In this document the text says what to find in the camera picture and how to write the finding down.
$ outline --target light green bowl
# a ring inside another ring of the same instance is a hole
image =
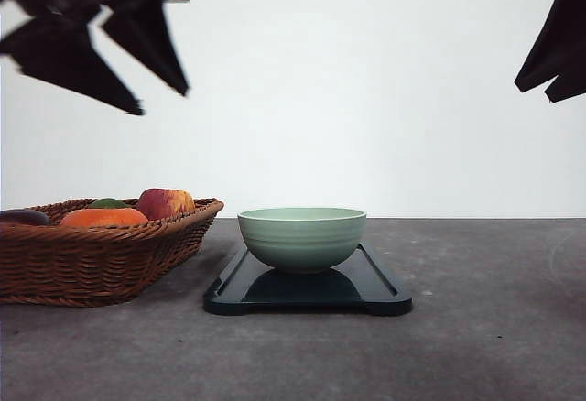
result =
[[[345,261],[360,243],[366,213],[350,209],[286,208],[238,214],[250,252],[289,273],[317,273]]]

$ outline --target persimmon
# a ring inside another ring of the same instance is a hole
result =
[[[135,225],[148,222],[148,218],[140,211],[132,208],[124,209],[78,209],[70,211],[60,225],[70,227],[101,227],[106,225]]]

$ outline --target red apple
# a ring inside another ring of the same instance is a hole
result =
[[[185,190],[147,189],[140,195],[136,209],[149,220],[160,220],[185,211],[194,211],[195,203]]]

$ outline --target dark purple fruit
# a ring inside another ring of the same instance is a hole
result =
[[[50,219],[42,211],[32,209],[11,209],[0,211],[0,223],[25,224],[25,225],[49,225]]]

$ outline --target dark green tray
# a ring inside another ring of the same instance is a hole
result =
[[[317,274],[280,272],[242,248],[203,296],[203,308],[224,316],[287,310],[357,310],[400,316],[413,308],[409,292],[366,243],[344,262]]]

